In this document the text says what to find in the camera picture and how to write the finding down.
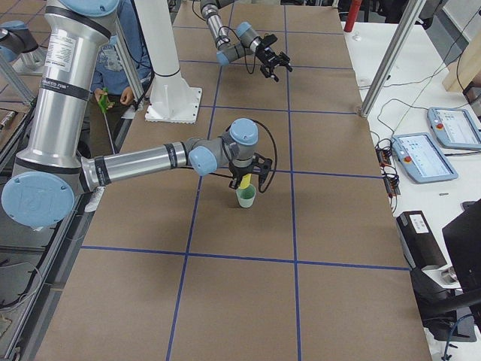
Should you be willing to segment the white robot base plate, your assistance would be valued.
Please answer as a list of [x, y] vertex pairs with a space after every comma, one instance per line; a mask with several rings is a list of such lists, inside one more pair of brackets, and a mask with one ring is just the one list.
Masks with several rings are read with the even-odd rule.
[[189, 86], [179, 74], [155, 76], [145, 119], [148, 122], [195, 123], [201, 97], [202, 88]]

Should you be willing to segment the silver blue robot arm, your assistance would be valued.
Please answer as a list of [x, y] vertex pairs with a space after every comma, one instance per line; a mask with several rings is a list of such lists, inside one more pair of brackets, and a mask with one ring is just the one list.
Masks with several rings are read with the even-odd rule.
[[249, 22], [242, 22], [236, 29], [222, 23], [219, 10], [234, 1], [200, 1], [200, 17], [206, 22], [216, 46], [216, 59], [220, 65], [228, 65], [246, 56], [253, 55], [260, 61], [260, 71], [265, 78], [279, 81], [275, 69], [285, 67], [292, 72], [291, 59], [284, 53], [275, 53], [272, 45], [277, 41], [275, 34], [261, 36]]
[[50, 42], [28, 144], [17, 152], [1, 193], [3, 211], [33, 229], [52, 226], [78, 196], [132, 177], [176, 168], [230, 171], [239, 189], [249, 174], [266, 190], [274, 161], [256, 152], [258, 123], [236, 119], [221, 135], [117, 153], [124, 113], [150, 93], [149, 121], [194, 123], [201, 89], [188, 85], [168, 6], [160, 1], [49, 1]]

